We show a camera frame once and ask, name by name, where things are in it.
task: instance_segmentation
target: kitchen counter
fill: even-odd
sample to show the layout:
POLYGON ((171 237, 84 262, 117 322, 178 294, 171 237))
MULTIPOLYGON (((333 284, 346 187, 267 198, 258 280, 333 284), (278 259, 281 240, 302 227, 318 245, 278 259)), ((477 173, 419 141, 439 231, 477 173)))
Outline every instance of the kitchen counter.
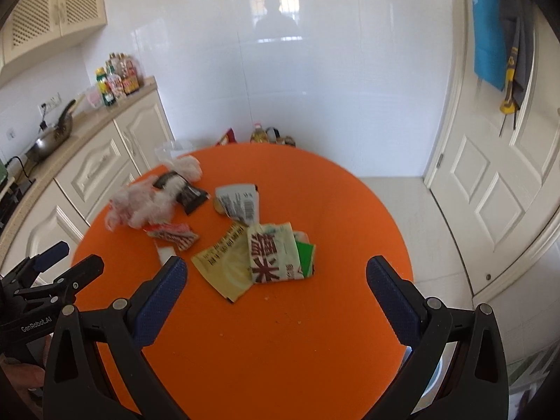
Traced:
POLYGON ((0 261, 4 260, 13 239, 20 230, 27 214, 32 210, 37 199, 54 180, 68 161, 85 146, 100 130, 110 124, 121 113, 139 100, 158 89, 154 77, 145 78, 144 86, 135 94, 123 99, 111 107, 102 107, 92 113, 80 113, 74 117, 72 135, 45 161, 34 168, 31 178, 35 183, 17 206, 6 228, 0 235, 0 261))

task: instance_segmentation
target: wall socket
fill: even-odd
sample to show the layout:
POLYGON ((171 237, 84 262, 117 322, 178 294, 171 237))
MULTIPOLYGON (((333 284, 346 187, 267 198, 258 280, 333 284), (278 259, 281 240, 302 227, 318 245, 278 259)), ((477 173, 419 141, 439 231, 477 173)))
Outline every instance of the wall socket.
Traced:
POLYGON ((55 110, 58 106, 62 104, 61 94, 57 93, 56 96, 53 96, 51 99, 45 101, 44 103, 38 105, 38 111, 43 117, 43 112, 45 115, 48 115, 53 110, 55 110))

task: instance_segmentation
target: hanging cloth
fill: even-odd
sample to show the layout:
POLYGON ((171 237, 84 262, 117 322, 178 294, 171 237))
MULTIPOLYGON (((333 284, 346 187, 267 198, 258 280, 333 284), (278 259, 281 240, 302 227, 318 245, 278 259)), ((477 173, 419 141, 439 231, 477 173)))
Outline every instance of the hanging cloth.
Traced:
POLYGON ((500 0, 472 0, 474 72, 502 91, 505 85, 506 43, 499 22, 500 0))
POLYGON ((531 0, 500 0, 500 22, 506 49, 509 52, 506 69, 506 97, 500 106, 504 113, 503 125, 513 114, 513 130, 517 126, 517 111, 521 108, 529 86, 533 66, 533 4, 531 0))

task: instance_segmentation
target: door frame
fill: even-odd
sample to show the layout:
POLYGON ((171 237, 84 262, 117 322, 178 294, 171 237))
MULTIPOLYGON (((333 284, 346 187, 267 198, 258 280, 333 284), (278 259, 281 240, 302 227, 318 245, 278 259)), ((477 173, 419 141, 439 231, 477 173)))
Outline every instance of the door frame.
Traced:
MULTIPOLYGON (((443 112, 440 131, 432 152, 429 164, 424 174, 424 184, 428 189, 438 170, 440 155, 445 151, 451 128, 455 120, 461 90, 463 88, 463 77, 467 66, 467 39, 469 23, 469 4, 467 0, 453 0, 453 65, 447 99, 443 112)), ((486 303, 511 286, 516 280, 523 276, 550 248, 557 238, 560 237, 560 208, 551 217, 548 224, 531 242, 528 248, 492 283, 482 289, 473 298, 476 307, 480 303, 486 303)))

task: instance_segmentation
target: cabinet handle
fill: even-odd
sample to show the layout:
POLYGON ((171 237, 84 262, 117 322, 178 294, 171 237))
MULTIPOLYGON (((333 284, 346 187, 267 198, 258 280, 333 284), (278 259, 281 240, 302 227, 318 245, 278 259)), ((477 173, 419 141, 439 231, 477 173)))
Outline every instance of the cabinet handle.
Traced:
POLYGON ((60 4, 60 12, 61 12, 61 23, 66 23, 66 5, 64 3, 60 4))
POLYGON ((109 159, 108 154, 104 155, 103 158, 101 158, 101 161, 99 162, 99 164, 97 164, 97 166, 95 166, 95 169, 93 169, 89 174, 87 174, 87 179, 91 179, 92 177, 94 177, 97 172, 100 171, 100 169, 103 167, 103 164, 105 164, 105 162, 109 159))
POLYGON ((124 143, 127 144, 127 148, 130 150, 132 155, 135 157, 136 156, 136 150, 134 149, 134 143, 132 141, 132 138, 131 138, 130 134, 128 134, 127 131, 123 131, 122 135, 126 139, 124 141, 124 143))
POLYGON ((54 24, 58 26, 61 23, 61 8, 58 5, 54 5, 52 8, 54 9, 52 18, 54 19, 54 24))

